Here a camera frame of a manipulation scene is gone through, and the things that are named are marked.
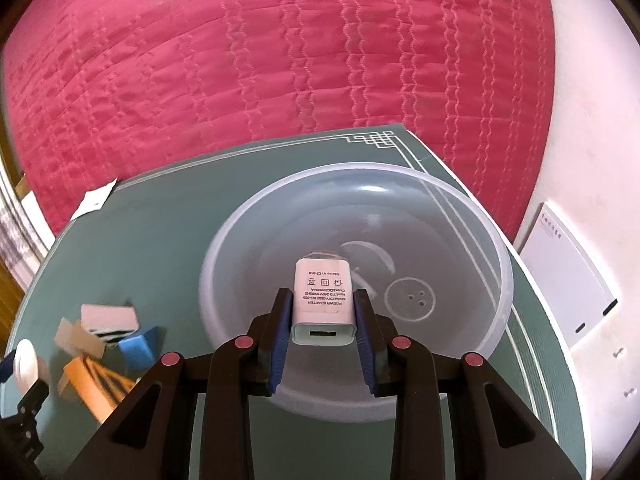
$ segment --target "blue gripper pad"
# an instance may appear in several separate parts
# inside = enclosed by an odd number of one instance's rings
[[[271,394],[275,393],[278,384],[280,384],[282,380],[284,363],[287,358],[287,348],[289,347],[293,293],[288,289],[286,290],[286,295],[284,293],[281,295],[280,292],[278,292],[278,296],[276,297],[276,301],[281,301],[282,303],[280,305],[280,319],[278,320],[278,327],[271,348],[271,369],[269,373],[269,392]]]
[[[369,391],[375,394],[378,388],[375,356],[369,340],[369,332],[367,331],[362,305],[356,294],[353,295],[353,306],[356,311],[356,344],[358,345],[358,355],[360,356],[360,367],[362,368],[365,384],[369,387]]]

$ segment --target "white router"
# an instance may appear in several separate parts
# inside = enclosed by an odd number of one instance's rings
[[[545,202],[520,252],[569,348],[593,330],[619,298],[602,260],[579,239],[558,206]]]

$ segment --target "white wall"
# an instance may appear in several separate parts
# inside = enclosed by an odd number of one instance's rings
[[[542,169],[523,225],[547,199],[600,254],[618,306],[572,350],[587,400],[594,478],[640,421],[640,46],[609,0],[552,0],[556,94]],[[625,356],[613,356],[627,348]]]
[[[40,210],[40,205],[36,200],[36,195],[33,191],[30,191],[27,196],[22,199],[22,207],[24,208],[24,212],[27,214],[27,218],[31,221],[31,225],[36,229],[40,240],[45,245],[47,249],[50,249],[53,246],[53,242],[56,241],[56,237],[51,232],[49,224],[44,219],[42,211]]]

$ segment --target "white paper card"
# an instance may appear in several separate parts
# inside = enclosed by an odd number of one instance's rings
[[[104,203],[107,201],[117,181],[118,179],[116,178],[110,183],[99,187],[98,189],[87,191],[84,194],[84,198],[78,206],[78,209],[76,209],[76,212],[71,215],[71,220],[75,220],[79,216],[90,213],[91,211],[100,210]]]
[[[140,328],[132,306],[84,304],[80,307],[80,319],[82,328],[98,337],[110,332],[133,333]]]

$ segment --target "white device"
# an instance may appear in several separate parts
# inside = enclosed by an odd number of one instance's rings
[[[291,339],[299,345],[343,346],[353,341],[356,317],[346,260],[298,260],[291,325]]]
[[[84,330],[105,343],[116,343],[140,328],[132,306],[84,304],[80,321]]]
[[[545,202],[520,252],[573,347],[616,306],[618,295],[606,266],[580,243],[558,206]]]
[[[22,339],[15,347],[14,377],[21,395],[26,394],[38,379],[49,383],[47,364],[36,354],[33,344],[28,339]]]

